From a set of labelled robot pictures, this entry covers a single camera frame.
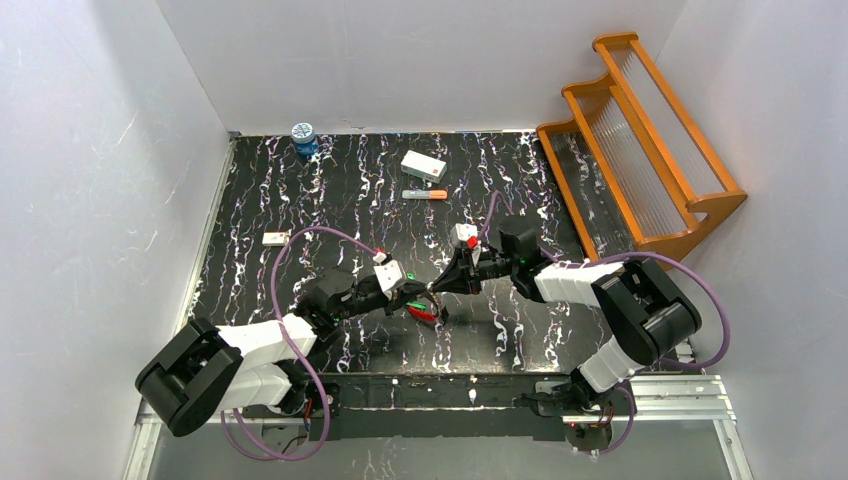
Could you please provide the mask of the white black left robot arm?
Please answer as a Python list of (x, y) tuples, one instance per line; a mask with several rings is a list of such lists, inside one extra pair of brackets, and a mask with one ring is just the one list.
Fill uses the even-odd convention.
[(341, 320), (375, 310), (391, 314), (419, 299), (439, 303), (426, 284), (403, 273), (357, 279), (331, 269), (280, 320), (243, 326), (189, 321), (134, 385), (170, 432), (183, 437), (222, 411), (284, 405), (292, 389), (311, 385), (294, 361), (332, 345)]

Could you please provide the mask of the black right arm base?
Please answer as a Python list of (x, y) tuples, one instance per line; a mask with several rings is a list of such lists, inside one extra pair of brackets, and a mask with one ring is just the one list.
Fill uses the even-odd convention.
[(638, 413), (629, 383), (598, 394), (570, 381), (540, 381), (513, 405), (543, 418), (559, 418), (572, 450), (593, 457), (617, 449), (628, 438)]

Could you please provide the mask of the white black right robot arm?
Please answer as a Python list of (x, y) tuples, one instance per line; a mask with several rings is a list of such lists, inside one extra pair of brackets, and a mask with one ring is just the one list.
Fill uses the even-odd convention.
[(557, 394), (562, 399), (589, 407), (702, 325), (697, 309), (654, 260), (580, 267), (556, 262), (518, 215), (506, 217), (498, 235), (499, 246), (490, 248), (475, 227), (456, 225), (451, 232), (453, 256), (430, 289), (472, 295), (484, 281), (507, 277), (528, 300), (600, 309), (612, 337), (570, 373)]

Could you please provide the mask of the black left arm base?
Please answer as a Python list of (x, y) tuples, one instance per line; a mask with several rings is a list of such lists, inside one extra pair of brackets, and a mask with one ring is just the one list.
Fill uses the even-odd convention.
[(300, 419), (319, 418), (328, 415), (336, 418), (340, 413), (340, 385), (323, 383), (324, 394), (306, 373), (294, 373), (288, 377), (290, 387), (275, 405), (283, 416)]

